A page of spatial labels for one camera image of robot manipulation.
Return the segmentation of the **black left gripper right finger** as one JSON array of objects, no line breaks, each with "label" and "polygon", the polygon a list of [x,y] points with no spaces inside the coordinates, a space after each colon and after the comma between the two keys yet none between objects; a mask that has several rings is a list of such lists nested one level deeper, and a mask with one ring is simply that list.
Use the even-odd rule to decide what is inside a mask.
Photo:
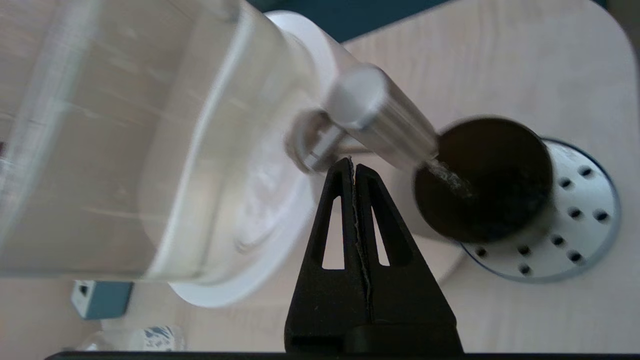
[{"label": "black left gripper right finger", "polygon": [[380,175],[358,165],[366,322],[356,353],[462,353],[457,319]]}]

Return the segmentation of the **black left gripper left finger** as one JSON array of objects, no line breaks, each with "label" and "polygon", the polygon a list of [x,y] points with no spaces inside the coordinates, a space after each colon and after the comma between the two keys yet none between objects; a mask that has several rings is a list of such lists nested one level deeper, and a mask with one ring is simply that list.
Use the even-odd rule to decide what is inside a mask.
[{"label": "black left gripper left finger", "polygon": [[[327,171],[285,321],[288,353],[342,353],[347,333],[368,320],[354,186],[350,158]],[[341,205],[343,268],[326,269],[323,258],[336,199]]]}]

